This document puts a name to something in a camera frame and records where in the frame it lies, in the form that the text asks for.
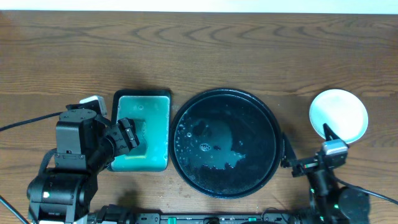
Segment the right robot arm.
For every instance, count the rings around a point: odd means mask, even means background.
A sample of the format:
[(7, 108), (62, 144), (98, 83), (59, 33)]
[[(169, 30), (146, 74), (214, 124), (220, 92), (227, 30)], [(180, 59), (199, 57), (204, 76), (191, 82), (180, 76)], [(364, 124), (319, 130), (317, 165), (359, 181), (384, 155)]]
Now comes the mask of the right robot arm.
[(349, 146), (331, 128), (323, 125), (325, 142), (313, 157), (297, 159), (283, 135), (283, 168), (293, 177), (305, 176), (310, 184), (310, 205), (290, 215), (289, 223), (369, 223), (370, 199), (367, 193), (346, 185), (340, 187), (333, 169), (345, 164)]

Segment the mint plate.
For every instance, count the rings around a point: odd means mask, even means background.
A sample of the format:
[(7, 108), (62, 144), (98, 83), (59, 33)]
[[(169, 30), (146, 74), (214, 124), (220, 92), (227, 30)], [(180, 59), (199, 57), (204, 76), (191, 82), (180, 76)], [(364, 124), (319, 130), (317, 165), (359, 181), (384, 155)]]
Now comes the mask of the mint plate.
[(325, 137), (323, 125), (346, 143), (359, 140), (369, 124), (363, 102), (354, 94), (341, 89), (330, 89), (318, 94), (309, 108), (309, 119), (315, 132)]

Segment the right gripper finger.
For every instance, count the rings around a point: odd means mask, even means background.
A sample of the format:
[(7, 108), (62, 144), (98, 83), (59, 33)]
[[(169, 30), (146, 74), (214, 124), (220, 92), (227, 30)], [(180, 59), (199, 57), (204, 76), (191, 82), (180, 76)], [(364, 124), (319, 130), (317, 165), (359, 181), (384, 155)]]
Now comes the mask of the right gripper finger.
[(340, 139), (340, 137), (333, 132), (333, 130), (326, 123), (323, 124), (323, 131), (325, 135), (326, 141), (332, 141), (336, 139)]
[(283, 153), (280, 162), (281, 167), (293, 167), (297, 163), (297, 156), (291, 146), (291, 143), (285, 133), (282, 133)]

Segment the green yellow sponge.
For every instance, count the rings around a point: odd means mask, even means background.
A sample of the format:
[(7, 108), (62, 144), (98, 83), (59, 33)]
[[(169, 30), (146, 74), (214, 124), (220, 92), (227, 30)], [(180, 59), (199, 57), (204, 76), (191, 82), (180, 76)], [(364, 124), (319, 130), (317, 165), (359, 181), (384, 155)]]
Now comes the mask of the green yellow sponge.
[(134, 122), (139, 145), (133, 148), (126, 156), (144, 159), (147, 157), (146, 122), (142, 119), (135, 119)]

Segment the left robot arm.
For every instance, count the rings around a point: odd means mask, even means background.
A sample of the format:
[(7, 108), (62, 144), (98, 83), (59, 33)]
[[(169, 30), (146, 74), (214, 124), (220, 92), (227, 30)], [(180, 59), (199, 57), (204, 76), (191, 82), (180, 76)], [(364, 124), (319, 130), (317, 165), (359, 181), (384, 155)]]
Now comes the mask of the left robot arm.
[(27, 188), (33, 223), (74, 223), (83, 218), (98, 190), (98, 174), (139, 145), (133, 120), (111, 124), (89, 109), (61, 113), (56, 141), (56, 149), (46, 153)]

